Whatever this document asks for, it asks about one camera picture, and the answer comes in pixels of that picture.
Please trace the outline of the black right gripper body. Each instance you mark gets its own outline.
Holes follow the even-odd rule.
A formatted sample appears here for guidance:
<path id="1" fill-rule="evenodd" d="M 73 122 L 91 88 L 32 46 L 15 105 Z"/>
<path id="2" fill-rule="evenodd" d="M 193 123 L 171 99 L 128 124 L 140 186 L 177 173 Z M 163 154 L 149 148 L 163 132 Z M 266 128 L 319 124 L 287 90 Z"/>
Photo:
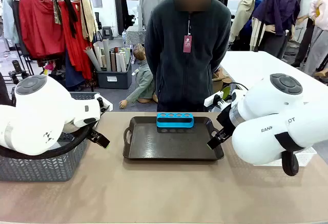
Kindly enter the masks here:
<path id="1" fill-rule="evenodd" d="M 217 121 L 222 126 L 222 132 L 233 132 L 235 130 L 235 126 L 230 119 L 230 110 L 231 104 L 228 104 L 217 116 Z"/>

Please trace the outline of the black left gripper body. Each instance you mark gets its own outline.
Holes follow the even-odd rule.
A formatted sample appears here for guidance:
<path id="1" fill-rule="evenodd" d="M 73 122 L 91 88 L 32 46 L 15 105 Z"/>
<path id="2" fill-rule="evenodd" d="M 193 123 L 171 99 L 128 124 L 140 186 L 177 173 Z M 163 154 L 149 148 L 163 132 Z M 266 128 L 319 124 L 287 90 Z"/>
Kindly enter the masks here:
<path id="1" fill-rule="evenodd" d="M 95 131 L 94 129 L 90 129 L 86 135 L 86 139 L 88 140 L 99 140 L 101 134 Z"/>

